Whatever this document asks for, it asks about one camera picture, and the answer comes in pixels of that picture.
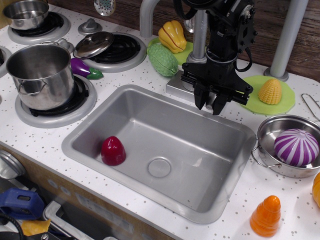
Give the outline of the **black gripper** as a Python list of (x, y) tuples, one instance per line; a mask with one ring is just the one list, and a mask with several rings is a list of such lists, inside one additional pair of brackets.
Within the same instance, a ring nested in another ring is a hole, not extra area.
[(219, 115), (227, 102), (247, 104), (253, 87), (237, 75), (237, 72), (246, 72), (253, 65), (251, 51), (247, 49), (245, 52), (249, 56), (249, 63), (242, 69), (237, 67), (237, 55), (228, 61), (207, 56), (206, 63), (182, 64), (181, 80), (193, 86), (194, 102), (199, 110), (208, 105), (210, 92), (216, 94), (212, 104), (213, 115)]

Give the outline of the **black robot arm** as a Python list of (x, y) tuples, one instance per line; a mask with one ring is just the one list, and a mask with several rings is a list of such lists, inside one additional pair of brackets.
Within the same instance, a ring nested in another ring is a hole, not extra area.
[(191, 19), (199, 11), (208, 15), (210, 32), (205, 50), (205, 63), (183, 63), (181, 80), (192, 84), (194, 102), (202, 109), (210, 93), (215, 94), (211, 104), (214, 115), (219, 115), (227, 102), (246, 105), (253, 87), (238, 76), (248, 71), (252, 64), (239, 69), (238, 55), (251, 55), (250, 44), (258, 34), (254, 29), (254, 2), (252, 0), (186, 0), (190, 6), (183, 11), (183, 1), (173, 2), (176, 13), (184, 20)]

